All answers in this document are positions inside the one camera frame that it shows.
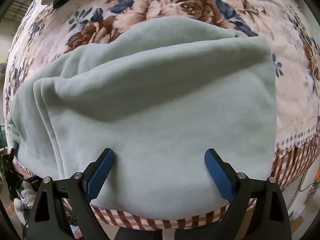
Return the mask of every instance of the floral blanket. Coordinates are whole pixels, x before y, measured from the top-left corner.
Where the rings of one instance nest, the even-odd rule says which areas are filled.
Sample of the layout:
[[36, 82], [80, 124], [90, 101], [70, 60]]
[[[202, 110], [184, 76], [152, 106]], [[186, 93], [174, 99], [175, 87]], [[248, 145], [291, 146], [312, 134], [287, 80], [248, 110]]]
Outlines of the floral blanket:
[[[272, 50], [277, 96], [275, 152], [270, 153], [275, 159], [270, 174], [281, 187], [289, 185], [318, 155], [320, 132], [320, 48], [294, 0], [71, 0], [57, 10], [34, 0], [8, 60], [5, 121], [19, 86], [47, 63], [84, 44], [110, 43], [136, 23], [173, 15], [266, 37]], [[15, 165], [26, 177], [32, 175], [17, 160]], [[179, 220], [153, 220], [92, 208], [107, 224], [155, 230], [202, 226], [221, 219], [227, 207]]]

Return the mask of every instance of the blue rubber tip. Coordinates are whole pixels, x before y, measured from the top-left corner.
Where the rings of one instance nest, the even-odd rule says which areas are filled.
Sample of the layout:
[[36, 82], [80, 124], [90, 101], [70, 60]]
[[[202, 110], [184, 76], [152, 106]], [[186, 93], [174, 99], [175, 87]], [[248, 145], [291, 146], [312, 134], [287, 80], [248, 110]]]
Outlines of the blue rubber tip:
[[223, 171], [223, 168], [209, 150], [207, 150], [204, 154], [204, 163], [222, 198], [228, 200], [229, 203], [232, 203], [234, 199], [232, 183], [226, 173]]
[[115, 153], [109, 150], [107, 155], [103, 158], [101, 164], [95, 170], [87, 184], [86, 200], [90, 203], [91, 200], [98, 197], [100, 190], [109, 175], [113, 163], [115, 162]]

